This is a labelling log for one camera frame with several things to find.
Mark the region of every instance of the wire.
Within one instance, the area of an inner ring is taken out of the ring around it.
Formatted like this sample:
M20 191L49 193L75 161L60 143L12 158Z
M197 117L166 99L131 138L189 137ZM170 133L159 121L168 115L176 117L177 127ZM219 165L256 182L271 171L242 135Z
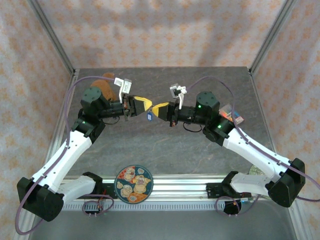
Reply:
M117 117L114 117L114 118L113 118L113 119L117 119L117 118L118 118L118 120L117 120L116 122L108 123L108 122L104 122L104 121L103 121L103 123L104 123L105 125L114 125L114 124L117 124L117 123L120 121L120 117L117 116Z
M190 123L185 123L185 122L184 122L184 123L182 124L184 130L187 130L188 132L191 132L191 133L199 133L199 132L202 131L202 126L201 126L201 125L199 125L200 128L201 128L199 131L192 131L192 130L190 130L190 129L187 129L186 126L185 126L185 124L190 125Z
M89 204L89 203L95 203L95 204L98 205L99 208L102 209L102 211L100 211L99 213L96 214L97 216L108 212L109 209L111 209L111 208L114 206L114 204L115 204L115 200L114 200L112 197L110 197L109 195L103 195L103 194L86 194L86 195L83 195L83 197L101 197L101 198L110 199L110 200L112 201L111 205L110 205L106 210L103 210L102 203L99 202L99 201L94 201L94 200L86 201L86 202L82 205L82 212L83 212L85 215L87 215L87 216L90 216L90 214L89 214L89 213L86 213L85 208L86 208L86 205Z
M62 153L60 154L60 156L55 160L55 162L48 167L48 169L43 173L43 176L39 177L38 180L35 181L35 183L30 187L30 189L26 192L25 196L23 197L22 201L20 202L20 205L16 211L16 215L15 215L15 222L14 222L14 227L16 232L19 235L27 235L32 233L34 230L36 230L36 228L39 227L40 223L43 222L43 219L41 219L33 228L31 228L28 231L21 231L21 229L19 228L19 217L22 211L22 208L24 206L24 204L26 203L28 197L30 196L30 194L32 193L32 191L35 189L35 187L45 178L45 176L47 176L48 173L50 173L50 171L61 161L61 159L64 157L64 155L67 152L67 149L69 147L69 143L70 143L70 125L68 123L68 104L70 101L70 97L71 97L71 93L74 90L75 86L79 83L81 83L84 80L91 80L91 79L103 79L103 80L107 80L107 81L114 81L114 79L109 78L109 77L103 77L103 76L85 76L82 77L80 79L78 79L76 82L74 82L71 87L69 88L69 90L67 91L66 94L66 99L64 101L64 106L63 106L63 117L64 117L64 121L65 121L65 127L66 127L66 144L64 149L62 150Z
M253 208L253 206L257 203L257 201L258 201L258 199L259 199L260 197L261 197L261 195L257 195L256 198L255 198L255 200L254 200L253 203L251 204L251 206L250 206L247 210L245 210L244 212L241 212L241 213L240 213L239 204L237 203L237 201L236 201L234 198L232 198L232 197L230 197L230 196L221 196L221 197L217 198L216 201L215 201L215 203L214 203L215 211L216 211L218 214L222 215L222 216L229 216L229 217L230 217L231 214L223 214L223 213L220 213L220 212L218 211L218 201L221 200L221 199L231 199L231 200L235 203L236 207L238 208L238 214L235 214L235 216L243 215L243 214L246 214L250 209Z
M103 190L103 193L102 193L103 195L107 195L107 190ZM99 200L98 200L98 203L100 202L100 201L102 201L102 199L104 199L103 197L100 197L99 198Z
M199 82L201 82L202 80L205 80L205 79L213 79L213 80L216 80L218 81L219 83L221 83L232 95L232 100L233 100L233 104L232 104L232 109L231 109L231 116L232 116L232 119L236 119L236 116L235 116L235 105L236 105L236 99L235 99L235 96L234 96L234 93L232 92L232 90L230 89L230 87L228 87L223 81L219 80L218 78L216 78L215 76L204 76L204 77L201 77L200 79L198 79L195 83L193 83L191 86L189 86L186 90L187 92L190 91L195 85L197 85ZM238 133L240 134L240 136L245 140L245 142L247 144L249 144L251 147L253 147L255 150L257 150L259 153L261 153L262 155L268 157L269 159L275 161L277 164L280 164L288 169L290 169L291 171L305 177L306 179L309 179L319 190L320 190L320 184L316 182L316 180L314 180L312 177L310 177L309 175L305 174L304 172L302 171L299 171L297 169L295 169L294 167L290 166L290 165L287 165L285 163L283 163L282 161L276 159L274 156L271 156L270 154L266 153L265 151L263 151L262 149L260 149L258 146L256 146L254 143L252 143L251 141L248 140L248 138L246 138L246 136L244 135L244 133L241 131L241 129L238 127L238 124L236 123L236 121L233 121L233 124L234 124L234 127L236 128L236 130L238 131ZM304 200L304 201L307 201L307 202L312 202L312 203L317 203L317 202L320 202L320 199L309 199L309 198L305 198L305 197L300 197L300 196L297 196L296 197L297 199L300 199L300 200Z

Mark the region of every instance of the table surface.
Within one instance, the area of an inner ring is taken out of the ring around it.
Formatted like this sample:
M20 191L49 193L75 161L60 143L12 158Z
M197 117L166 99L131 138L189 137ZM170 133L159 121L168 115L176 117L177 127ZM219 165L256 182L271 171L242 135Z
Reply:
M236 110L244 118L240 127L253 139L271 147L258 100L246 67L165 67L81 69L79 78L115 73L132 80L131 95L145 97L153 104L174 101L169 87L179 83L190 86L203 76L212 75L224 81L235 93ZM93 80L76 86L69 112L69 123L77 119L84 90ZM119 87L112 84L117 93ZM204 80L184 96L184 105L194 106L201 91L212 91L220 106L232 103L230 93L214 80ZM147 113L122 117L115 125L107 125L96 142L78 159L69 176L92 172L100 176L116 176L129 165L146 167L160 174L228 174L248 173L252 164L236 153L210 142L202 132L191 133L182 124L169 127L169 122L156 117L147 121Z

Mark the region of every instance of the round plate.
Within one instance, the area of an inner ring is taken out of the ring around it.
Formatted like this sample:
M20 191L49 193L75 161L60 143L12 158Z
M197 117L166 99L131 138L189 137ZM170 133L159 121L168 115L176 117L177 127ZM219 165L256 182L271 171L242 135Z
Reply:
M130 165L122 169L114 180L114 190L127 204L138 204L149 197L154 187L151 173L143 166Z

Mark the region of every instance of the white bracket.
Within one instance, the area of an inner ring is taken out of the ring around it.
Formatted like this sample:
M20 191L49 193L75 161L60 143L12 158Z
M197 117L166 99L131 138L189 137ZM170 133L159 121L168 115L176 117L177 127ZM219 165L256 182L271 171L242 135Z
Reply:
M63 194L63 204L68 204L94 190L96 182L88 176L80 176L71 182L61 184L57 193Z
M268 196L266 184L270 182L270 178L261 175L248 175L241 172L237 173L231 179L231 187L237 193L253 193Z
M131 80L126 78L123 80L121 78L116 77L113 83L114 85L117 85L120 87L119 100L120 100L120 103L122 104L122 94L129 94L132 82Z
M61 145L61 147L56 151L52 158L44 165L38 172L36 172L32 177L34 182L37 181L47 169L58 159L63 150L67 148L62 159L57 163L57 165L39 182L40 186L48 185L48 189L56 193L62 180L67 175L71 167L75 164L78 158L92 145L89 137L85 137L82 132L71 131L70 132L70 142L67 146L66 141Z
M187 89L185 86L180 86L178 83L170 86L170 92L174 99L179 98L179 109L182 108L184 104L184 94L187 93Z
M290 160L286 157L280 156L275 152L269 150L262 144L258 143L251 137L249 137L241 128L240 131L245 135L249 142L259 147L265 153L273 156L279 161L290 165ZM282 165L278 165L275 161L269 159L269 157L263 155L259 151L255 150L251 145L247 144L246 141L240 136L237 129L234 128L228 133L229 137L225 138L223 141L223 146L229 149L244 159L257 166L264 174L274 183L280 179L280 173L285 173L287 168Z

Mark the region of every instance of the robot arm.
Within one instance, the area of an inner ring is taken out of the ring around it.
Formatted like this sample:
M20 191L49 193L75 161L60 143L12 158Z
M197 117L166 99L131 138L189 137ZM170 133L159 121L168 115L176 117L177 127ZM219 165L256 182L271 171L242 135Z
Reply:
M82 109L71 128L69 144L67 145L65 141L32 178L23 177L17 184L19 199L22 201L31 186L43 178L31 192L23 208L47 222L57 217L64 204L86 194L103 193L102 178L91 172L86 172L78 179L61 185L70 168L104 130L103 119L124 116L127 121L128 117L137 116L152 106L152 102L146 98L127 95L131 87L131 81L127 79L116 78L114 81L114 84L120 86L119 100L107 99L104 94L106 89L103 89L103 84L107 82L99 84L102 86L92 85L84 91L81 99ZM63 151L65 151L63 157L45 175L47 169L56 162Z
M250 146L241 137L233 122L219 115L219 108L220 103L212 92L204 91L197 95L195 107L184 105L181 107L177 100L176 102L158 104L152 108L152 112L158 118L170 122L170 127L176 126L178 122L204 126L202 132L211 142L241 155L265 173L265 176L258 176L237 171L230 172L222 182L226 196L234 197L239 193L267 195L277 204L290 207L304 186L305 178ZM305 172L305 164L300 159L296 158L290 161L259 144L243 131L242 133L248 141L254 143L265 153L303 173Z

